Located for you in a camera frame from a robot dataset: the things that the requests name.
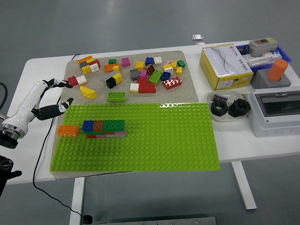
orange cylinder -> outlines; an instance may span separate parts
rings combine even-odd
[[[276,60],[268,73],[268,78],[272,81],[280,81],[288,65],[285,60]]]

black hex nut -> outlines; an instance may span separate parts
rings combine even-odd
[[[225,115],[227,113],[227,109],[228,109],[227,103],[220,100],[212,102],[210,106],[211,113],[216,116]]]
[[[234,103],[229,106],[228,114],[232,117],[238,117],[245,115],[250,110],[249,103],[244,99],[237,99]]]

pink lego brick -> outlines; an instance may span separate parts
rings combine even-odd
[[[141,78],[146,78],[147,77],[147,70],[146,69],[142,69],[140,72],[140,77]]]
[[[122,58],[122,66],[123,67],[129,67],[130,66],[130,60],[128,57]]]

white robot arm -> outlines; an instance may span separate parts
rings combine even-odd
[[[37,117],[39,120],[50,119],[62,115],[71,105],[73,99],[66,102],[39,108],[40,100],[44,93],[55,87],[72,88],[68,81],[51,79],[40,81],[23,100],[15,115],[6,118],[0,125],[0,145],[14,149],[19,138],[23,138],[28,132],[28,124]]]

yellow box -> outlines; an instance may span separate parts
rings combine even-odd
[[[253,76],[234,44],[203,48],[200,65],[213,90],[246,87]]]

